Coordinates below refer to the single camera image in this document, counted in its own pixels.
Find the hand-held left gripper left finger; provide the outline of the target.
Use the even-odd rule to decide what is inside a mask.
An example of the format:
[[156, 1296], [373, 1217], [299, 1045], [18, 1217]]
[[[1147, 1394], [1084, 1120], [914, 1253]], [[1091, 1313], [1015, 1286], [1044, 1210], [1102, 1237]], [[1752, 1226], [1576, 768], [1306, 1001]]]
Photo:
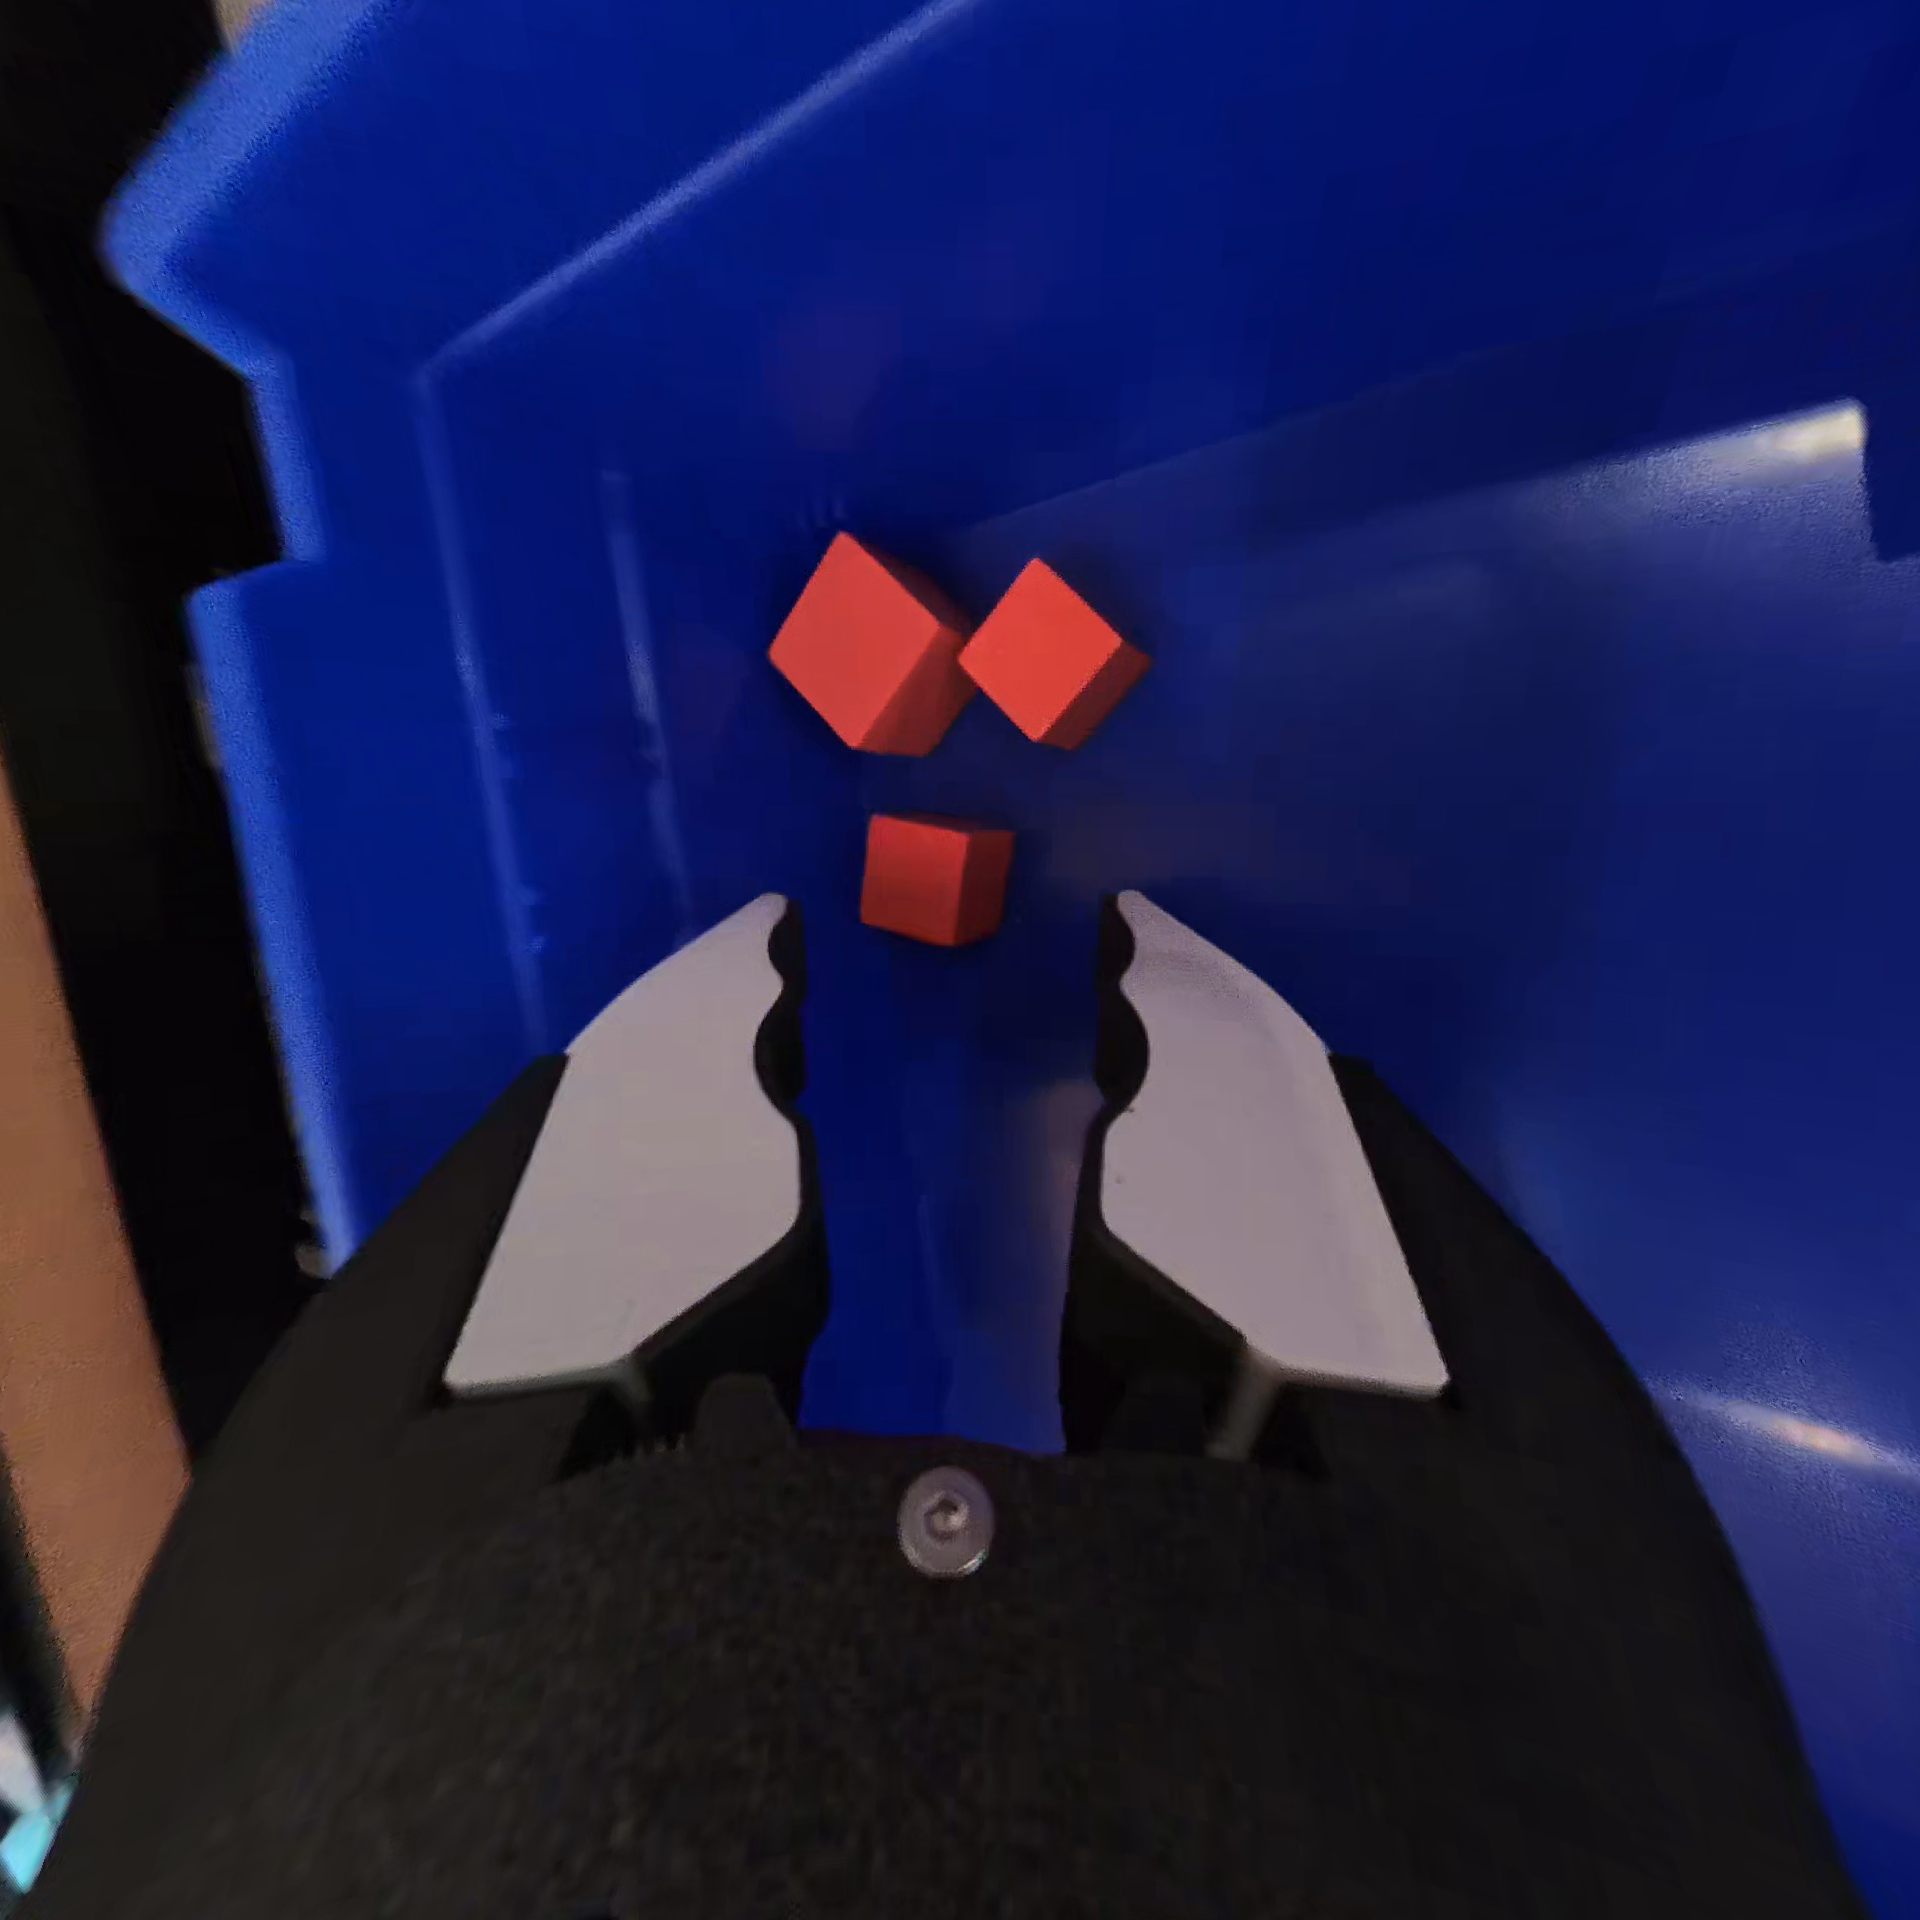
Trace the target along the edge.
[[640, 973], [566, 1045], [443, 1372], [458, 1401], [607, 1387], [658, 1440], [706, 1387], [800, 1417], [830, 1310], [800, 908], [764, 894]]

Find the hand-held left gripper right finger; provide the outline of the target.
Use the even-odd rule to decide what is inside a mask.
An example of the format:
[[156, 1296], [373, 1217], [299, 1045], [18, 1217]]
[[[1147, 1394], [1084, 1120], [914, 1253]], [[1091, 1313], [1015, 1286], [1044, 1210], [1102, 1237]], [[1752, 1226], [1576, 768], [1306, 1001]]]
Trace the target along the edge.
[[1095, 1088], [1060, 1324], [1070, 1454], [1155, 1396], [1203, 1454], [1255, 1457], [1292, 1392], [1446, 1394], [1327, 1046], [1140, 891], [1100, 908]]

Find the red wooden cube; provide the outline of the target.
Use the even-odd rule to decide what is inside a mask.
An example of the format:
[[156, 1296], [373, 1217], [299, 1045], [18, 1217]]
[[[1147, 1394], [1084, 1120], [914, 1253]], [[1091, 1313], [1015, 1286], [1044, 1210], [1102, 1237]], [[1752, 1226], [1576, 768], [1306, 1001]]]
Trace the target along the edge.
[[923, 571], [847, 532], [827, 544], [768, 661], [854, 753], [934, 753], [976, 686], [960, 665], [976, 620]]
[[963, 645], [957, 665], [1024, 738], [1074, 753], [1151, 661], [1056, 566], [1030, 561]]
[[963, 948], [1004, 920], [1016, 834], [930, 814], [868, 819], [856, 917], [901, 939]]

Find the blue plastic bin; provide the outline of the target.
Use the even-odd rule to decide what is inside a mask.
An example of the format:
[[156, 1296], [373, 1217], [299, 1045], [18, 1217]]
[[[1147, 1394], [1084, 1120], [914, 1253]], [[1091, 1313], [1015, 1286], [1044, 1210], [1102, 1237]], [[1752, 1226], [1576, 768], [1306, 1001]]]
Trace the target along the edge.
[[[187, 602], [340, 1265], [764, 891], [807, 1414], [1059, 1440], [1098, 905], [1370, 1061], [1675, 1414], [1915, 1916], [1915, 4], [276, 4], [103, 252], [247, 386]], [[843, 746], [835, 534], [1151, 665]], [[856, 917], [868, 819], [1015, 832]]]

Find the wood edged grey table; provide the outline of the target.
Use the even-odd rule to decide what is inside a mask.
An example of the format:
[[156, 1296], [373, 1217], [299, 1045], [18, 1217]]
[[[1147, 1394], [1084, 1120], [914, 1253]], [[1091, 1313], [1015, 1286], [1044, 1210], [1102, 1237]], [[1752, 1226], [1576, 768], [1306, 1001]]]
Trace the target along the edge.
[[56, 955], [2, 788], [5, 1496], [80, 1746], [189, 1480]]

